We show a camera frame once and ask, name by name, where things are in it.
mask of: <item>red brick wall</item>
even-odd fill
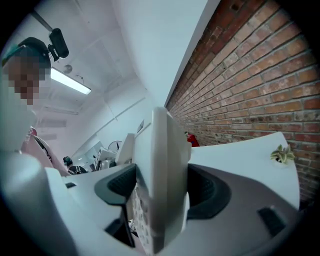
[[[276,2],[221,0],[166,107],[201,146],[283,132],[305,203],[320,182],[319,93],[316,59]]]

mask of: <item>fan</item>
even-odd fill
[[[118,153],[118,150],[120,149],[122,141],[120,140],[115,140],[113,142],[110,143],[110,145],[108,146],[108,150],[111,150],[115,153]]]

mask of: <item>small plant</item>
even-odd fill
[[[273,151],[271,153],[270,157],[271,157],[271,159],[275,159],[279,163],[283,163],[283,164],[287,164],[288,160],[295,159],[295,155],[291,151],[290,145],[283,148],[281,144],[277,147],[277,149],[275,151]]]

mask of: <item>fluorescent light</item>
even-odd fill
[[[54,67],[51,68],[51,79],[58,81],[61,84],[64,84],[65,86],[68,86],[72,89],[77,90],[80,93],[83,93],[85,95],[88,95],[91,92],[91,89],[84,86],[83,84],[77,82],[76,80],[73,80],[69,76],[61,73]]]

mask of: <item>white countertop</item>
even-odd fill
[[[300,192],[295,163],[290,161],[285,168],[279,168],[270,160],[271,152],[280,144],[288,146],[282,132],[240,142],[193,147],[189,164],[216,168],[261,182],[299,209]]]

